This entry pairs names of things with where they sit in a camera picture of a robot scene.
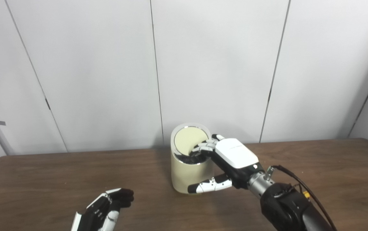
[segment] robot finger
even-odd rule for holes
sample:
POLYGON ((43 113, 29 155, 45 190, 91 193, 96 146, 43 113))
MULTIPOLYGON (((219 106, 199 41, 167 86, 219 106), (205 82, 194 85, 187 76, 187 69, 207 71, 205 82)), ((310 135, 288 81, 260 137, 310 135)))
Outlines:
POLYGON ((207 140, 204 140, 203 143, 213 143, 213 144, 217 144, 218 141, 217 140, 212 140, 212 139, 207 139, 207 140))
POLYGON ((133 190, 129 190, 129 189, 118 188, 118 189, 108 190, 108 191, 106 191, 106 194, 112 200, 118 200, 120 198, 133 197, 134 191, 133 190))
POLYGON ((212 177, 210 180, 204 180, 199 184, 188 186, 188 193, 206 193, 218 191, 232 186, 232 181, 225 174, 212 177))
POLYGON ((193 157, 193 156, 198 156, 200 154, 208 155, 209 153, 212 154, 213 152, 214 152, 214 148, 212 147, 200 146, 200 147, 194 148, 190 152, 189 156, 193 157))
POLYGON ((198 147, 210 147, 210 148, 215 148, 215 144, 213 143, 199 143, 197 144, 194 148, 198 148, 198 147))
POLYGON ((218 141, 221 141, 221 140, 225 139, 225 137, 223 137, 223 136, 221 136, 219 134, 213 134, 212 135, 212 139, 216 139, 218 141))

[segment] white cylinder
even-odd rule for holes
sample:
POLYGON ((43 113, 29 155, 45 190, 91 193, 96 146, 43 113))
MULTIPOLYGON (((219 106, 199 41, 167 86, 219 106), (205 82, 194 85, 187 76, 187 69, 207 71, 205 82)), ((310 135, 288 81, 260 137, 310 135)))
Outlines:
POLYGON ((177 126, 171 134, 171 178, 175 190, 188 193, 190 184, 200 183, 214 176, 214 165, 210 158, 194 161, 191 150, 206 139, 211 139, 209 130, 197 123, 177 126))

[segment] yellow connector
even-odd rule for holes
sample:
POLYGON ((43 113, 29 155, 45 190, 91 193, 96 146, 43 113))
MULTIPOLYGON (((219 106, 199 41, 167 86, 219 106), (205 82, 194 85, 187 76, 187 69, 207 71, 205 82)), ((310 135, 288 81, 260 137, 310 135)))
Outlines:
POLYGON ((307 191, 303 192, 302 194, 304 194, 304 196, 309 199, 310 198, 310 193, 308 193, 307 191))

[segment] door hinge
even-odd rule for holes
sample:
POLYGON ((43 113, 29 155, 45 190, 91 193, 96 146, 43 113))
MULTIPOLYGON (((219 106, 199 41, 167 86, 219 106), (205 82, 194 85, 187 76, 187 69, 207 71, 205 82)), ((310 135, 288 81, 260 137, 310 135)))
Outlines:
POLYGON ((45 100, 46 100, 46 103, 47 103, 47 107, 48 107, 48 109, 51 111, 50 104, 48 103, 48 101, 47 101, 47 99, 46 99, 46 98, 45 98, 45 100))

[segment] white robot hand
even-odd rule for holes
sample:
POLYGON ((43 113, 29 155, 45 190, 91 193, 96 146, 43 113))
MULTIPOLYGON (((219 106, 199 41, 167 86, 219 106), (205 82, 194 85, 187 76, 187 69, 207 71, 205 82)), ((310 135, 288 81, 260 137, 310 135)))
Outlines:
POLYGON ((128 189, 108 190, 87 206, 86 212, 76 212, 71 231, 113 231, 121 208, 128 208, 134 192, 128 189))
POLYGON ((196 145, 190 157, 210 157, 225 174, 188 186, 188 193, 206 193, 231 186, 248 189, 251 176, 265 172, 257 156, 239 140, 225 139, 217 134, 213 134, 212 138, 196 145))

